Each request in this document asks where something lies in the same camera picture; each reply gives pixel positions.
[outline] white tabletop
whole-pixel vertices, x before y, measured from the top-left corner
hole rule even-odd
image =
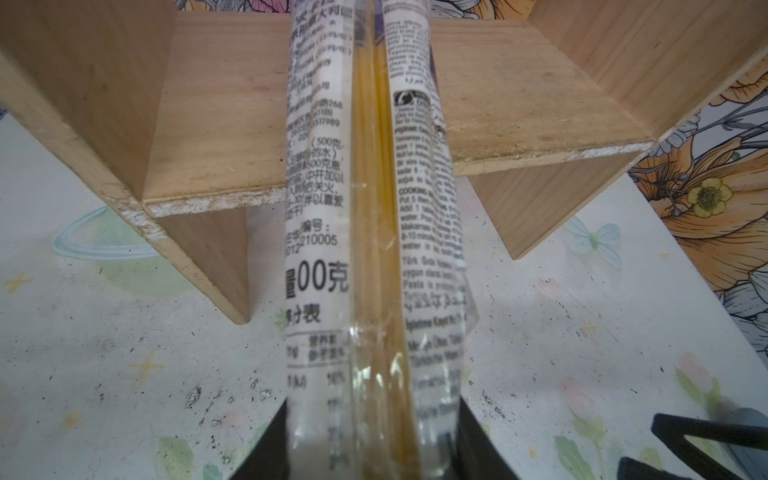
[[[0,478],[227,478],[286,395],[282,205],[250,211],[254,314],[236,326],[161,257],[54,253],[103,203],[10,116],[0,170]],[[615,478],[622,455],[697,478],[655,413],[707,418],[718,384],[768,412],[768,370],[627,177],[578,213],[620,227],[621,267],[571,251],[565,227],[513,261],[465,178],[458,192],[480,317],[462,395],[521,478],[574,478],[563,462]],[[108,211],[71,240],[141,239]]]

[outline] plastic packaging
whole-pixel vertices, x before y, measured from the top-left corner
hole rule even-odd
[[[429,2],[298,0],[286,156],[291,478],[441,478],[468,288]]]

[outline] wooden board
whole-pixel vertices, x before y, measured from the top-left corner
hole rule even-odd
[[[655,136],[768,53],[764,0],[538,0],[528,20]]]
[[[235,323],[247,322],[250,312],[248,283],[244,274],[247,265],[244,212],[240,209],[169,217],[162,223],[151,216],[137,200],[135,191],[141,186],[140,178],[143,180],[143,177],[140,173],[146,167],[146,155],[149,153],[149,133],[152,130],[149,124],[154,124],[149,83],[151,78],[156,79],[156,74],[147,72],[144,79],[148,82],[146,88],[127,84],[131,80],[141,83],[142,77],[139,70],[129,72],[125,69],[145,65],[138,58],[131,57],[131,52],[141,45],[141,41],[129,34],[125,38],[118,38],[118,33],[110,34],[113,36],[104,34],[102,45],[88,48],[88,40],[93,40],[90,35],[96,35],[88,29],[100,28],[91,22],[101,21],[114,27],[116,17],[123,22],[135,23],[129,28],[125,23],[117,22],[127,29],[118,29],[120,35],[128,31],[146,35],[142,38],[147,42],[155,38],[153,35],[162,36],[149,28],[158,27],[155,23],[157,18],[153,17],[157,13],[152,7],[154,2],[147,2],[150,8],[143,14],[147,15],[145,24],[140,22],[141,15],[130,13],[141,10],[136,5],[129,8],[125,15],[122,14],[123,5],[130,6],[124,2],[89,2],[87,6],[92,10],[88,10],[85,4],[79,5],[77,8],[84,12],[84,24],[78,23],[77,18],[80,17],[77,15],[74,15],[75,18],[68,17],[66,13],[62,13],[61,18],[48,16],[46,8],[50,5],[41,3],[14,3],[14,8],[17,5],[37,7],[27,9],[18,6],[12,11],[18,17],[10,20],[2,17],[0,20],[3,26],[15,23],[27,25],[30,31],[40,35],[40,38],[16,43],[14,38],[8,37],[8,30],[0,31],[0,104],[146,238],[155,250],[168,258],[222,312]],[[74,23],[66,25],[67,19]],[[83,38],[78,37],[81,31],[85,31]],[[43,48],[46,44],[50,44],[50,52]],[[69,51],[62,44],[69,45],[73,50]],[[147,44],[147,48],[152,46],[160,48],[160,41]],[[108,51],[114,58],[102,56]],[[120,63],[121,52],[124,53],[125,65],[119,68],[114,66],[117,70],[105,67],[103,80],[102,73],[91,76],[89,65],[95,65],[94,71],[102,72],[101,65]],[[68,68],[62,67],[58,64],[59,59],[54,58],[57,53],[68,53],[68,58],[74,56],[75,59]],[[159,65],[160,60],[155,60],[158,62],[155,66],[162,73],[164,68]],[[102,81],[108,88],[102,88]],[[111,88],[118,85],[126,88],[122,95],[134,96],[123,99],[113,96]],[[155,109],[159,101],[159,86],[158,82]],[[79,95],[98,101],[89,103]],[[139,161],[142,151],[145,154],[143,167]]]
[[[513,259],[531,251],[611,185],[637,153],[470,177],[478,198]]]
[[[139,197],[173,35],[173,2],[1,0],[0,12],[0,50]],[[0,92],[2,105],[23,116],[8,98],[14,94]],[[62,160],[78,171],[79,159]]]
[[[289,23],[180,12],[144,188],[153,214],[281,198]],[[647,131],[530,25],[432,25],[457,175],[650,146]]]

